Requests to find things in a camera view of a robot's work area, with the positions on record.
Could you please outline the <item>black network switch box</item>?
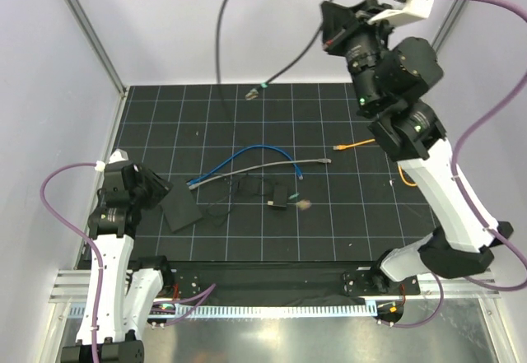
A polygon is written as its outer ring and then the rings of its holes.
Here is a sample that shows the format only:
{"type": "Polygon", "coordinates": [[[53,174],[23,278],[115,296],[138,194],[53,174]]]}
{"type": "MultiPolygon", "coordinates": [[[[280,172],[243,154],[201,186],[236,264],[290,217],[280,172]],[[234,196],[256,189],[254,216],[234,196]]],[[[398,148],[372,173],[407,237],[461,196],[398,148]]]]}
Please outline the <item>black network switch box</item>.
{"type": "Polygon", "coordinates": [[[189,186],[181,178],[174,178],[172,188],[161,200],[161,209],[171,232],[175,233],[203,219],[189,186]]]}

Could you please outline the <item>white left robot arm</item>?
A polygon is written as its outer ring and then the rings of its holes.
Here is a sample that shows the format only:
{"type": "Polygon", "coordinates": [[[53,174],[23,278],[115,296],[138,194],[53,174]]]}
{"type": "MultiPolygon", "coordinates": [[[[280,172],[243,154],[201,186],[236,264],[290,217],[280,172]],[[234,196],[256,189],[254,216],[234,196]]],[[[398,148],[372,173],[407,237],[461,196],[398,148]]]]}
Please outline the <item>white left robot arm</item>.
{"type": "Polygon", "coordinates": [[[156,297],[175,282],[166,257],[142,258],[130,269],[142,212],[159,204],[172,185],[132,161],[109,163],[88,218],[92,249],[86,308],[76,341],[62,362],[142,362],[142,330],[156,297]]]}

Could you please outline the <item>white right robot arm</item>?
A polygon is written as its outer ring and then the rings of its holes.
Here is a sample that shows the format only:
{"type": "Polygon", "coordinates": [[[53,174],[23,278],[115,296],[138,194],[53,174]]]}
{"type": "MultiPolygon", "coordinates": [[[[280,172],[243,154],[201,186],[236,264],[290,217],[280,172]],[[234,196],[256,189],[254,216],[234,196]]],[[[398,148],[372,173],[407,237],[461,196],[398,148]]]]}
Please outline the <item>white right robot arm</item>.
{"type": "Polygon", "coordinates": [[[381,294],[423,273],[445,279],[485,272],[492,248],[512,226],[491,216],[481,202],[465,200],[464,175],[452,161],[445,128],[423,96],[443,77],[435,50],[418,37],[394,47],[388,38],[398,24],[394,9],[376,0],[352,7],[321,6],[324,51],[346,60],[358,114],[386,155],[416,183],[436,214],[438,227],[416,243],[384,252],[366,279],[381,294]]]}

